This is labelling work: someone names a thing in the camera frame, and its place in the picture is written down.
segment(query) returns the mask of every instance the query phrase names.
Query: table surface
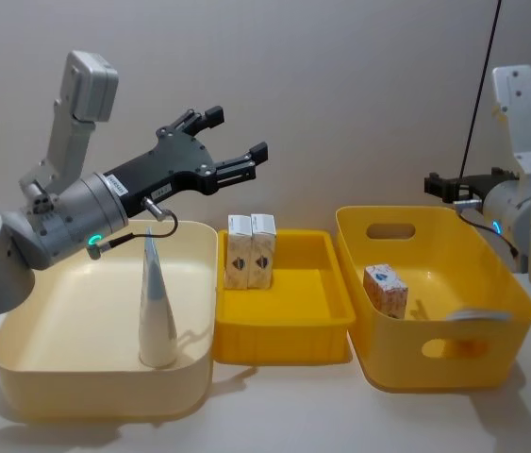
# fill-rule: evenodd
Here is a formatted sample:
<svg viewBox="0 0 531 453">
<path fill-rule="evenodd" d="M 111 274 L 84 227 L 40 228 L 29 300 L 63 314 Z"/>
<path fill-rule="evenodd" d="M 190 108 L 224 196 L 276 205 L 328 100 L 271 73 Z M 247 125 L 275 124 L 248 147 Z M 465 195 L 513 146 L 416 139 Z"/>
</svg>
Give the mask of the table surface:
<svg viewBox="0 0 531 453">
<path fill-rule="evenodd" d="M 517 278 L 531 294 L 527 276 Z M 204 405 L 169 422 L 26 425 L 0 393 L 0 452 L 169 450 L 531 453 L 531 330 L 507 383 L 492 391 L 386 394 L 354 358 L 321 367 L 215 364 Z"/>
</svg>

